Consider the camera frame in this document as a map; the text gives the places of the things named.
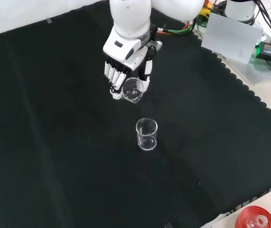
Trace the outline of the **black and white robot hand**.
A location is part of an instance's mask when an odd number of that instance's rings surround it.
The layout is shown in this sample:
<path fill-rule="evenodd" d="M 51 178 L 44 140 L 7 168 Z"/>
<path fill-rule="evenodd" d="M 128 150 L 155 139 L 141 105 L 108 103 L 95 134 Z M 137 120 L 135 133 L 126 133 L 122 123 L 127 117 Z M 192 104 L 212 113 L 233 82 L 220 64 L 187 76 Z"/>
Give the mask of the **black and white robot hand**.
<path fill-rule="evenodd" d="M 153 69 L 153 59 L 162 47 L 155 39 L 158 29 L 154 24 L 138 38 L 125 38 L 112 28 L 103 46 L 104 76 L 108 80 L 113 99 L 137 103 L 147 91 Z"/>

